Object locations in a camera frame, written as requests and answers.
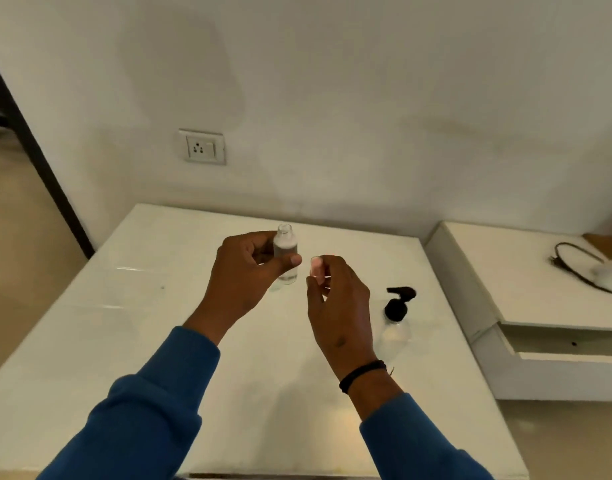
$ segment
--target socket switch plate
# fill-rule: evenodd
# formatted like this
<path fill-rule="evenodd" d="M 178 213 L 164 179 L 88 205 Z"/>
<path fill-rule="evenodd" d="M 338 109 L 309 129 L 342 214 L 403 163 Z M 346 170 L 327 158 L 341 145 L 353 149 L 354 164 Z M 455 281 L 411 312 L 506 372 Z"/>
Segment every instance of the socket switch plate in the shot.
<path fill-rule="evenodd" d="M 225 142 L 222 134 L 200 133 L 198 131 L 179 130 L 185 148 L 184 160 L 195 163 L 226 164 Z"/>

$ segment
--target blue sleeve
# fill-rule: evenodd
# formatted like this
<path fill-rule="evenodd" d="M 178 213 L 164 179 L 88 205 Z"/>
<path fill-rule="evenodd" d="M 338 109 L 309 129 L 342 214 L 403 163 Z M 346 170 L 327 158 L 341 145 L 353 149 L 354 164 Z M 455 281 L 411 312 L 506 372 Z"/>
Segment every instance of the blue sleeve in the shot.
<path fill-rule="evenodd" d="M 402 394 L 359 427 L 382 480 L 492 480 L 487 470 L 457 450 L 414 402 Z"/>
<path fill-rule="evenodd" d="M 219 358 L 203 335 L 175 327 L 141 371 L 115 381 L 38 479 L 172 478 L 202 425 L 197 410 Z"/>

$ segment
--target clear glass bottle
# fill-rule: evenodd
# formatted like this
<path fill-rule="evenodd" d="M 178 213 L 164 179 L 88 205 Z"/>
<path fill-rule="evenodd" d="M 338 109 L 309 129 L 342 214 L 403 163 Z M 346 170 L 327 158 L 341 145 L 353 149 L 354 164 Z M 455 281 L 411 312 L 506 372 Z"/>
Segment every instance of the clear glass bottle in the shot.
<path fill-rule="evenodd" d="M 273 239 L 275 257 L 297 252 L 297 237 L 293 233 L 293 226 L 281 224 L 277 228 L 277 235 Z M 285 285 L 290 285 L 297 280 L 297 268 L 286 271 L 279 277 L 279 281 Z"/>

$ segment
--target bracelet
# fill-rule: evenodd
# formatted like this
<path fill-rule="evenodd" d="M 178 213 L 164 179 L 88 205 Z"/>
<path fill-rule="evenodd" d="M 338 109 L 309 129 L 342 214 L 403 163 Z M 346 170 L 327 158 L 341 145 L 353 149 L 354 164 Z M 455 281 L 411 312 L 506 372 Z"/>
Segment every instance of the bracelet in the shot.
<path fill-rule="evenodd" d="M 357 367 L 354 371 L 342 379 L 342 381 L 339 383 L 339 388 L 344 394 L 348 394 L 348 390 L 355 379 L 364 375 L 366 372 L 375 371 L 376 369 L 386 369 L 386 364 L 382 360 L 375 360 L 367 363 L 366 365 L 362 365 L 361 367 Z"/>

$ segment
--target person's left hand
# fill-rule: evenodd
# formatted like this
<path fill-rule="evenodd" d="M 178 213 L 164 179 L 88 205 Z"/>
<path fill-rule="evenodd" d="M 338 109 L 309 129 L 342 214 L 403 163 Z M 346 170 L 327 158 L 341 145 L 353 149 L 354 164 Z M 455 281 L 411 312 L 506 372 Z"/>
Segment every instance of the person's left hand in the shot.
<path fill-rule="evenodd" d="M 218 345 L 228 329 L 252 310 L 286 271 L 299 266 L 302 257 L 273 257 L 277 231 L 249 232 L 224 239 L 206 288 L 206 295 L 184 323 Z"/>

